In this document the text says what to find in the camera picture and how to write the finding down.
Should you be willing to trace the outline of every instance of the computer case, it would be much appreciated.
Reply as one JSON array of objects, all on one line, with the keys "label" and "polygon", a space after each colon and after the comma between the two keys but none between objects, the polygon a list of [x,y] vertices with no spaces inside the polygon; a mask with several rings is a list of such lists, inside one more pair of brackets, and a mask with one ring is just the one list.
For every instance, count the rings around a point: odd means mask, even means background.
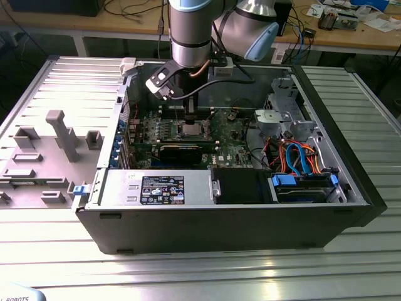
[{"label": "computer case", "polygon": [[274,10],[276,11],[277,17],[276,22],[279,25],[278,36],[282,36],[286,28],[286,22],[291,11],[292,2],[291,0],[276,0],[274,4]]},{"label": "computer case", "polygon": [[95,17],[105,0],[9,0],[13,11]]}]

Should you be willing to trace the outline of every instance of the workbench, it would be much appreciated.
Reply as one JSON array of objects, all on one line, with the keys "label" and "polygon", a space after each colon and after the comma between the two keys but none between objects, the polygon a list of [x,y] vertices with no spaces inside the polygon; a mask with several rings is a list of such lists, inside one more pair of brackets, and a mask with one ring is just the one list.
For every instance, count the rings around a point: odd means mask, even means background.
[{"label": "workbench", "polygon": [[[122,0],[123,6],[141,3],[140,0]],[[137,11],[158,6],[159,0],[151,0]],[[295,10],[306,27],[316,30],[315,40],[311,50],[331,51],[340,53],[361,53],[368,55],[394,55],[401,41],[401,31],[383,33],[363,23],[358,25],[356,31],[336,29],[323,31],[318,29],[318,19],[305,16],[306,8],[315,3],[314,0],[295,0]],[[83,41],[84,37],[117,38],[127,40],[157,40],[157,23],[160,9],[153,9],[142,14],[142,22],[138,23],[123,16],[109,14],[102,9],[97,17],[83,17],[62,14],[15,13],[9,5],[6,6],[13,18],[28,32],[39,34],[58,34],[71,36],[74,40],[79,56],[88,56]],[[112,2],[108,9],[121,13],[118,1]],[[388,14],[401,14],[401,7],[389,6]],[[168,40],[167,24],[163,41]],[[0,9],[0,31],[15,32],[20,29],[10,20],[6,13]],[[278,36],[273,48],[276,49],[272,63],[281,63],[284,51],[294,47],[297,37],[293,29],[287,26],[283,36]]]}]

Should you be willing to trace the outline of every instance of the power supply label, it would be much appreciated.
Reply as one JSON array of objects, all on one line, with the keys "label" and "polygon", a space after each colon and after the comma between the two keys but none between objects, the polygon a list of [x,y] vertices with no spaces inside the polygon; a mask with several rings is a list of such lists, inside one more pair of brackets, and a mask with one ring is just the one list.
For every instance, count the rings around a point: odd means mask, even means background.
[{"label": "power supply label", "polygon": [[143,177],[142,205],[183,205],[184,177]]}]

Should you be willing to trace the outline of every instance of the circuit board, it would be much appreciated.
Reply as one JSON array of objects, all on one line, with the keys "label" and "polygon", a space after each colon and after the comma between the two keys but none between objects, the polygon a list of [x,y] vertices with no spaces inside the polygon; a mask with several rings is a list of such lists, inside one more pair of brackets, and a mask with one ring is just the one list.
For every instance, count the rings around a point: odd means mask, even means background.
[{"label": "circuit board", "polygon": [[[130,155],[134,169],[210,169],[252,168],[245,147],[247,118],[234,110],[216,110],[203,120],[196,120],[195,132],[186,134],[182,114],[166,118],[149,112],[140,120],[131,120],[129,127]],[[202,159],[198,164],[164,164],[160,159],[163,146],[198,147]]]}]

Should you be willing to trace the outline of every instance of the robotic arm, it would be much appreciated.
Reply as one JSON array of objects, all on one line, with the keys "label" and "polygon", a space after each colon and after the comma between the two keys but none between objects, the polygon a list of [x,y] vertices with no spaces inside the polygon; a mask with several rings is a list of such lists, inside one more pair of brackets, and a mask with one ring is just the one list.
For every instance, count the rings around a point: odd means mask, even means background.
[{"label": "robotic arm", "polygon": [[247,60],[259,61],[278,32],[275,0],[170,0],[170,37],[173,60],[146,82],[158,98],[174,99],[170,79],[182,89],[185,121],[196,117],[195,89],[207,83],[204,69],[211,62],[211,42]]}]

